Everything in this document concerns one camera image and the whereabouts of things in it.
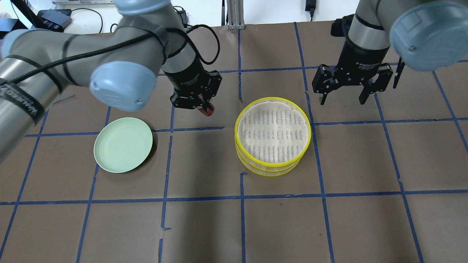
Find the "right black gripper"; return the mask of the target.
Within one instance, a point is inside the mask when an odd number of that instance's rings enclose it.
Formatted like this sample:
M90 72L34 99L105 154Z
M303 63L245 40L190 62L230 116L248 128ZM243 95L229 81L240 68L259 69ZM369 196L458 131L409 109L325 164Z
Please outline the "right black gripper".
M344 47L336 65L319 65L312 87L314 93L319 94L320 105L325 104L330 92L344 86L364 87L358 97L361 105L375 92L385 91L393 75L389 64L383 63L388 50Z

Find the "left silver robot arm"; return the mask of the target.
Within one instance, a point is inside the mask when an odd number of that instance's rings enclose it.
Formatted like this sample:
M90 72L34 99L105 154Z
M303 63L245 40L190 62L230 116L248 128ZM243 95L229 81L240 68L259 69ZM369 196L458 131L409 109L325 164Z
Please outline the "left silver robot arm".
M162 70L176 108L214 111L221 84L169 0L115 0L122 15L111 37L43 29L8 33L1 47L1 160L5 160L69 85L88 87L100 102L140 111Z

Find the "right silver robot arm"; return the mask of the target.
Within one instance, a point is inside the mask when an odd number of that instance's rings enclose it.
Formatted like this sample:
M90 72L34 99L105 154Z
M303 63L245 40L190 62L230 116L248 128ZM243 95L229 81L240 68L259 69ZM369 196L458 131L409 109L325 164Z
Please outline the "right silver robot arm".
M467 56L466 0L361 0L353 15L336 19L330 34L344 37L337 65L321 64L312 81L321 105L342 87L360 85L365 104L396 88L405 66L430 72Z

